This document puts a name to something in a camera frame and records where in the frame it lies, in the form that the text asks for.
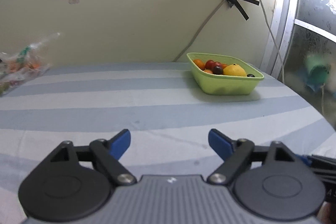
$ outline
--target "yellow fruit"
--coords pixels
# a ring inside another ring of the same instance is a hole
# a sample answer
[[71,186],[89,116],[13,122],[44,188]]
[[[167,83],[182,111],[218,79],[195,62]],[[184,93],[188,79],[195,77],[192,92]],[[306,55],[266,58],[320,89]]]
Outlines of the yellow fruit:
[[231,76],[243,76],[243,77],[247,76],[246,71],[237,64],[232,64],[232,65],[227,66],[223,70],[223,74],[231,75]]

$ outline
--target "plastic bag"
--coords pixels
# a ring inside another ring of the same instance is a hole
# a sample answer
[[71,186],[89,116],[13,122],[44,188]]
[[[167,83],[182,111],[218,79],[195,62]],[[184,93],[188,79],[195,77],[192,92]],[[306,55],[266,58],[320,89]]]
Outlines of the plastic bag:
[[9,55],[0,52],[0,96],[11,89],[42,75],[50,64],[43,58],[43,49],[48,42],[57,39],[60,33],[54,33],[40,42],[30,44],[19,53]]

